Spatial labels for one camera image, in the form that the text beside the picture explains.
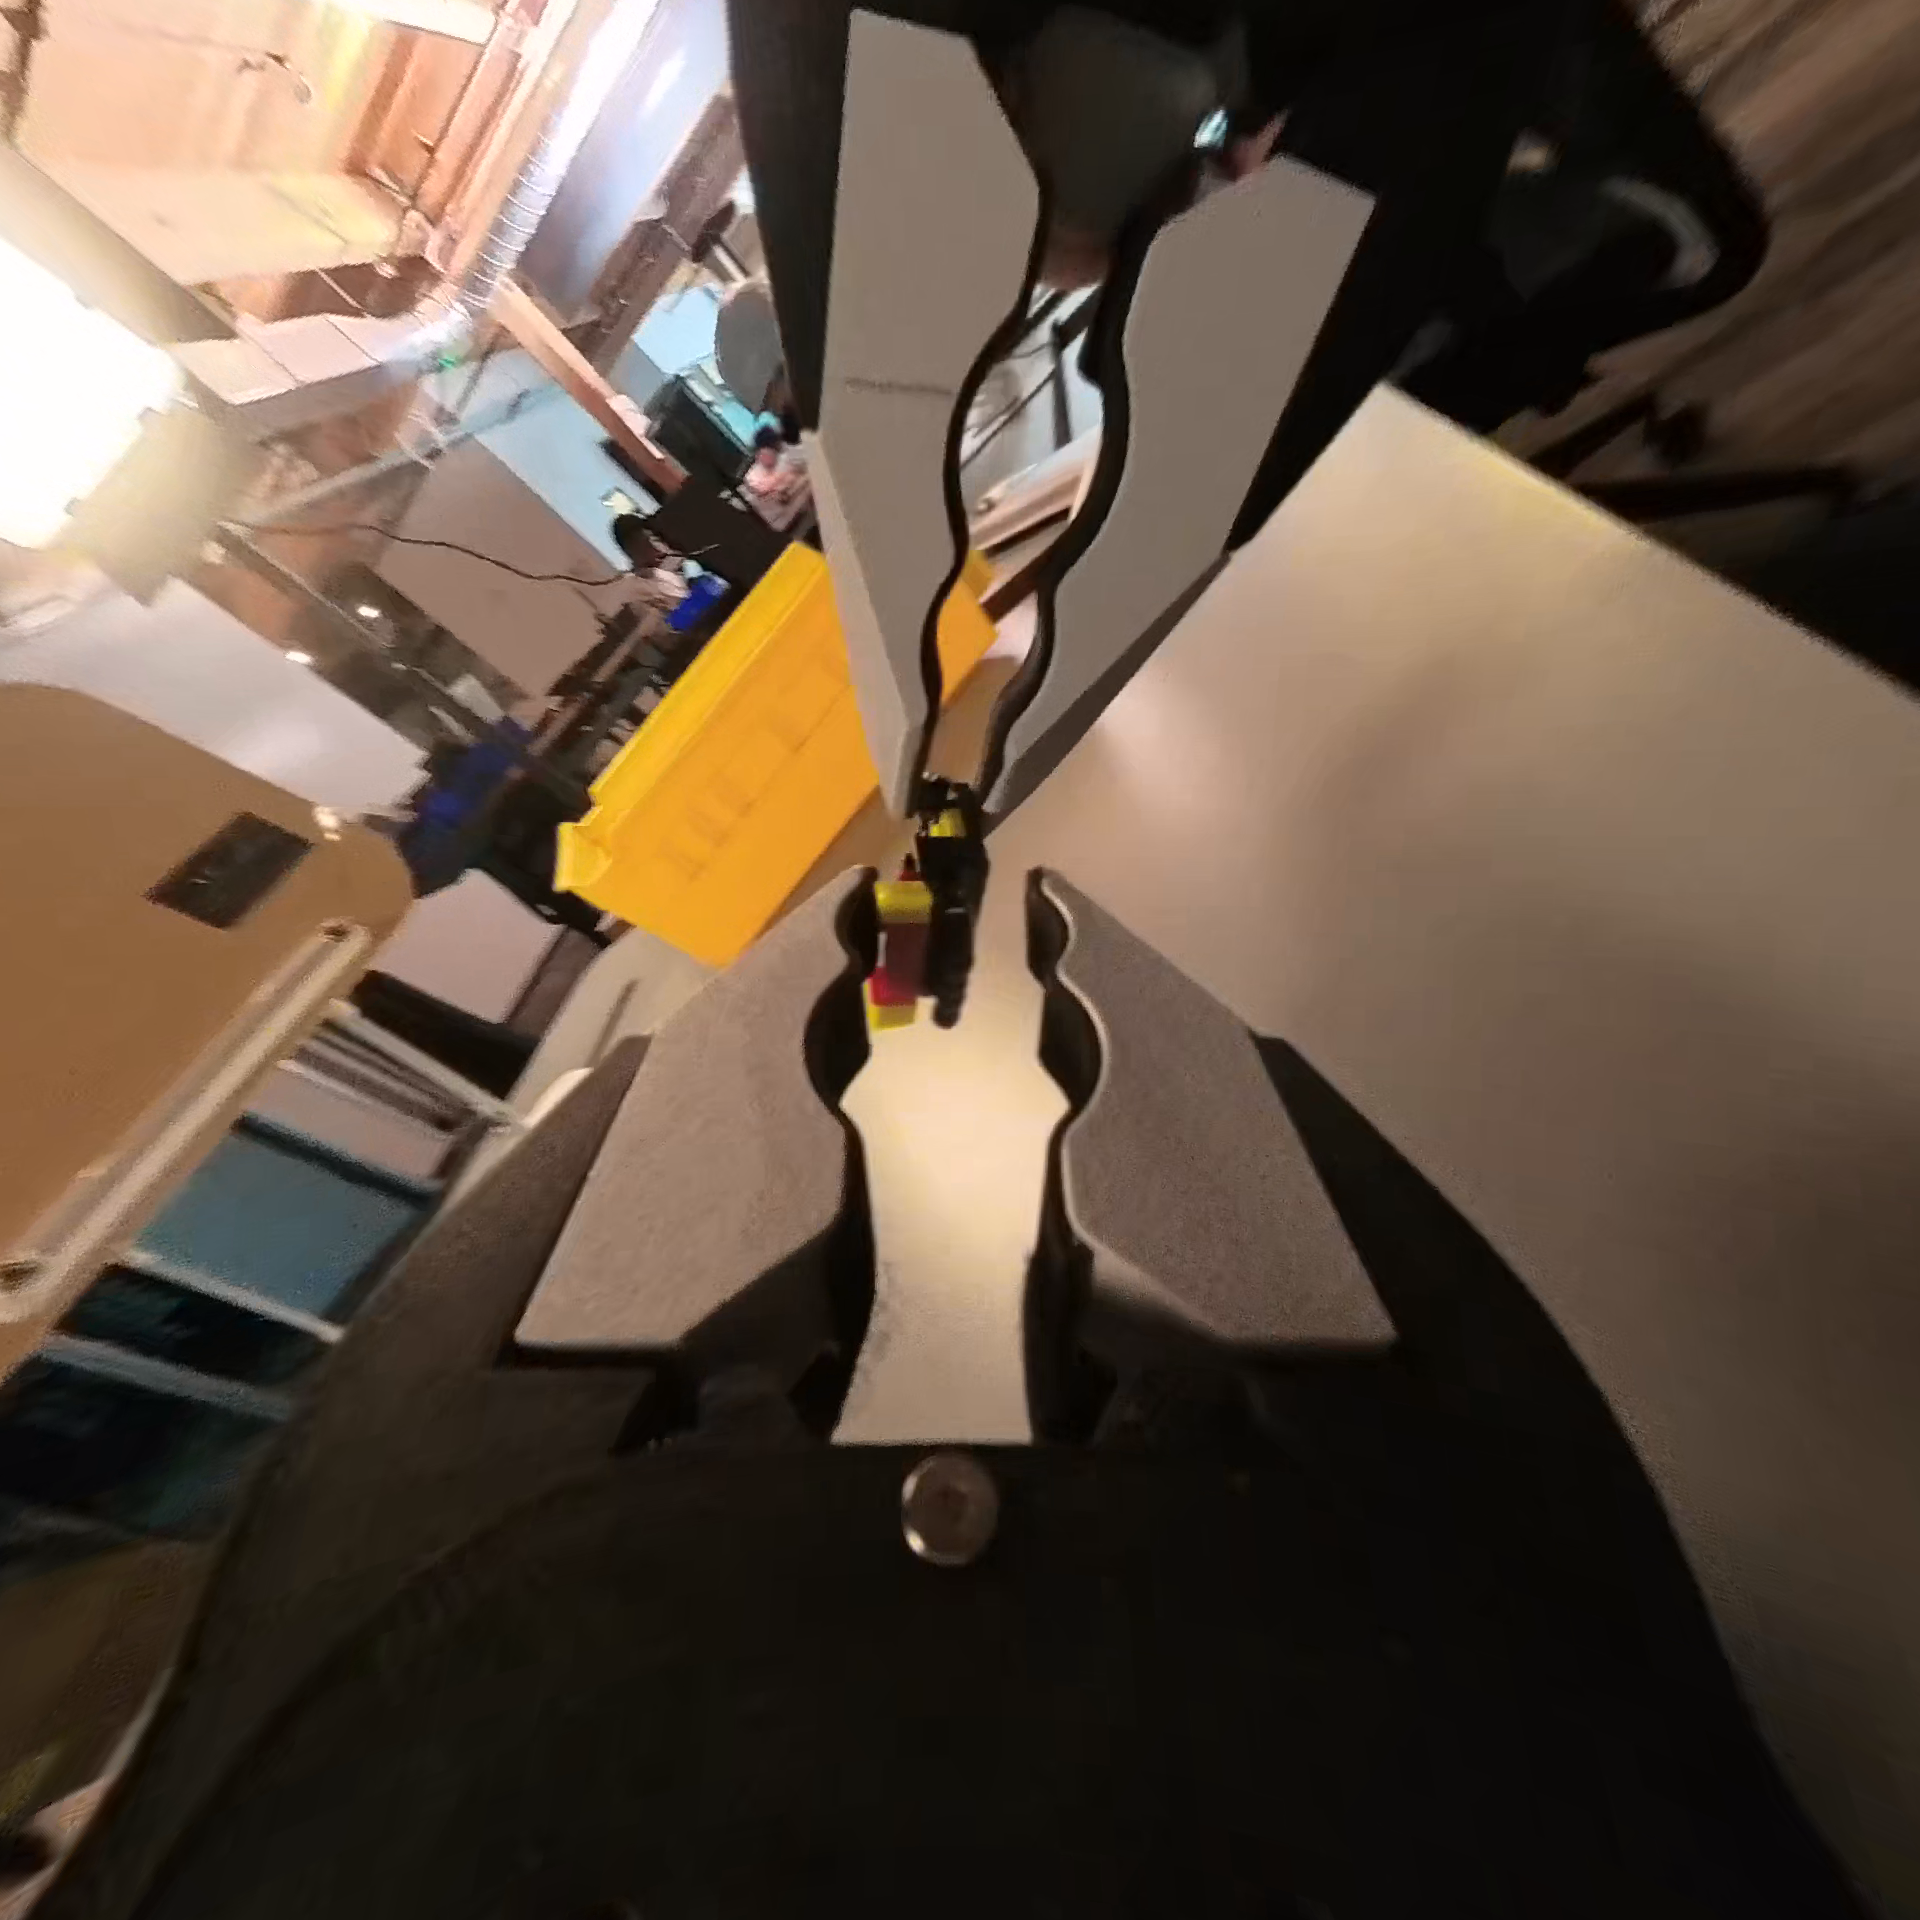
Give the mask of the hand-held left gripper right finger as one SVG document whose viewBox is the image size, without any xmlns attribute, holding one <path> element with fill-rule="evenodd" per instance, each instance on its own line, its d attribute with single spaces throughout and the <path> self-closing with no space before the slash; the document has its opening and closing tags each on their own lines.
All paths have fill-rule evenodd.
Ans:
<svg viewBox="0 0 1920 1920">
<path fill-rule="evenodd" d="M 1387 1349 L 1253 1024 L 1056 869 L 1030 969 L 1061 1038 L 1061 1228 L 1093 1349 Z"/>
</svg>

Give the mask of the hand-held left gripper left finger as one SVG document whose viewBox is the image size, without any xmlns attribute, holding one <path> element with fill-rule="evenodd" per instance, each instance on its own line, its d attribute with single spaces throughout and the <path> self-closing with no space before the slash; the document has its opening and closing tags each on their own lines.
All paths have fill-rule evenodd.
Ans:
<svg viewBox="0 0 1920 1920">
<path fill-rule="evenodd" d="M 848 869 L 655 1030 L 517 1349 L 860 1352 L 876 1231 L 848 1095 L 876 951 L 876 869 Z"/>
</svg>

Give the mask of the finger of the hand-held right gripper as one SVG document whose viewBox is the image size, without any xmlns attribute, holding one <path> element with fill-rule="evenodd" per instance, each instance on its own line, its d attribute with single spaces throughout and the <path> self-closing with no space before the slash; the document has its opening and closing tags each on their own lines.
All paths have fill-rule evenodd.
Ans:
<svg viewBox="0 0 1920 1920">
<path fill-rule="evenodd" d="M 959 438 L 1034 280 L 1040 179 L 965 36 L 856 9 L 805 469 L 880 799 L 912 811 L 968 558 Z"/>
<path fill-rule="evenodd" d="M 1227 568 L 1233 528 L 1353 269 L 1373 193 L 1297 157 L 1176 210 L 1117 311 L 1106 442 L 1006 683 L 984 811 L 1011 814 Z"/>
</svg>

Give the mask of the black red yellow lego assembly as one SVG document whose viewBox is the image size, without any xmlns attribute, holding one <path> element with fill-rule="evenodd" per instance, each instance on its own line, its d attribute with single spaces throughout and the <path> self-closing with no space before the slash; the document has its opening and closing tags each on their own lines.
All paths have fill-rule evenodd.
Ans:
<svg viewBox="0 0 1920 1920">
<path fill-rule="evenodd" d="M 955 1030 L 968 1005 L 976 922 L 989 903 L 989 811 L 968 781 L 923 777 L 899 875 L 876 880 L 880 951 L 867 975 L 870 1030 L 932 1023 Z"/>
</svg>

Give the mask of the yellow plastic bin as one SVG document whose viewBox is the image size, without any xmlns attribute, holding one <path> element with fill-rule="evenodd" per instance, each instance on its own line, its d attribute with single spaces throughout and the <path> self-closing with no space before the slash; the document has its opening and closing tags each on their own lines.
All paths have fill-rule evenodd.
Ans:
<svg viewBox="0 0 1920 1920">
<path fill-rule="evenodd" d="M 559 825 L 559 887 L 729 969 L 876 795 L 832 568 L 794 543 Z"/>
</svg>

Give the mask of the blue plastic rack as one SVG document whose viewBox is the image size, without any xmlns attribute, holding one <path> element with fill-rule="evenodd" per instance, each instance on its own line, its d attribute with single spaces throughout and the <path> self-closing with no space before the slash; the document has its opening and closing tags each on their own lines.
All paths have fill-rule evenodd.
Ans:
<svg viewBox="0 0 1920 1920">
<path fill-rule="evenodd" d="M 531 733 L 513 716 L 476 744 L 441 744 L 420 766 L 420 787 L 400 799 L 398 848 L 414 900 L 459 886 L 487 848 L 495 804 L 524 766 Z"/>
</svg>

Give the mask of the plywood panel with slot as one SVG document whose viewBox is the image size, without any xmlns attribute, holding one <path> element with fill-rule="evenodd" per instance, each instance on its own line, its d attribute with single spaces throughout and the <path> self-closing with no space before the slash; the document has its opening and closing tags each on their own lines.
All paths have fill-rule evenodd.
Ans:
<svg viewBox="0 0 1920 1920">
<path fill-rule="evenodd" d="M 413 911 L 366 825 L 51 683 L 0 700 L 0 1368 Z"/>
</svg>

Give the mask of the bright light panel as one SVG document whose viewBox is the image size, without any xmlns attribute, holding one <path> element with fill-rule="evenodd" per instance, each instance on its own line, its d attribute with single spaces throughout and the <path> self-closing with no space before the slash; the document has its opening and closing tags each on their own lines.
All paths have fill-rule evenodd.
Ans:
<svg viewBox="0 0 1920 1920">
<path fill-rule="evenodd" d="M 41 257 L 0 245 L 0 538 L 51 546 L 183 400 L 183 365 L 90 307 Z"/>
</svg>

